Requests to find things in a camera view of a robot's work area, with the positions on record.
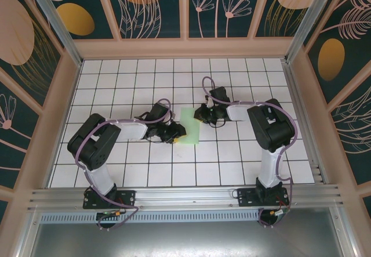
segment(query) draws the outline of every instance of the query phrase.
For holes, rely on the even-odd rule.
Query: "metal extrusion bar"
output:
[[[142,211],[201,211],[241,209],[232,192],[239,187],[140,188],[136,203]],[[85,189],[34,190],[29,212],[86,212],[82,208]],[[342,205],[335,184],[295,184],[292,208],[335,207]]]

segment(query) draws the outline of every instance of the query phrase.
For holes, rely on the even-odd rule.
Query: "green sponge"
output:
[[[186,136],[178,139],[179,144],[198,144],[199,142],[199,124],[193,116],[195,108],[182,108],[180,112],[180,124],[185,127]]]

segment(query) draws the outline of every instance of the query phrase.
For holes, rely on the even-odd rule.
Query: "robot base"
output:
[[[282,187],[282,182],[274,187],[265,188],[258,178],[255,188],[237,189],[237,199],[240,207],[278,207],[280,200],[289,205],[288,191]]]
[[[135,191],[134,190],[117,190],[115,200],[117,203],[134,206]],[[112,205],[104,201],[95,191],[87,190],[84,192],[83,209],[118,209],[116,205]]]

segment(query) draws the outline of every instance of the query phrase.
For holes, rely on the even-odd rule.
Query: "white grid floor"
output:
[[[132,118],[165,97],[173,102],[177,120],[182,107],[204,102],[201,80],[206,75],[225,86],[231,100],[274,97],[297,119],[279,59],[85,61],[49,186],[88,186],[67,143],[91,114]],[[227,122],[218,129],[201,124],[198,145],[118,142],[107,166],[119,187],[235,186],[255,184],[260,161],[261,148],[250,123]],[[301,134],[284,156],[281,175],[291,175],[294,184],[314,183]]]

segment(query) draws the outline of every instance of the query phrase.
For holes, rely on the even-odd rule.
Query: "enclosure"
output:
[[[0,0],[1,256],[371,256],[370,9],[371,0]],[[94,113],[137,119],[163,98],[184,124],[205,103],[205,77],[231,102],[274,98],[293,118],[297,140],[280,170],[292,181],[289,213],[262,227],[260,207],[234,195],[261,171],[249,121],[197,123],[187,144],[115,142],[108,172],[139,211],[100,232],[103,210],[83,209],[89,182],[68,142]]]

